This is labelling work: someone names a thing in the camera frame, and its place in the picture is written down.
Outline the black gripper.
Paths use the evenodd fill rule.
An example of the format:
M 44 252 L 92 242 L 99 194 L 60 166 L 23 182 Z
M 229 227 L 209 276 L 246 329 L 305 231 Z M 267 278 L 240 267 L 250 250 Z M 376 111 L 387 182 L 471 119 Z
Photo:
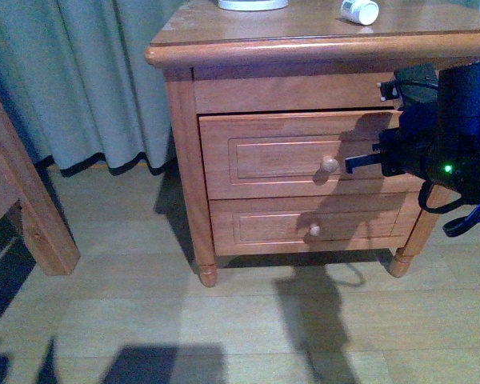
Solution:
M 412 174 L 479 204 L 480 62 L 400 68 L 390 85 L 402 100 L 399 126 L 380 133 L 381 154 L 346 158 L 346 172 L 382 163 L 386 177 Z

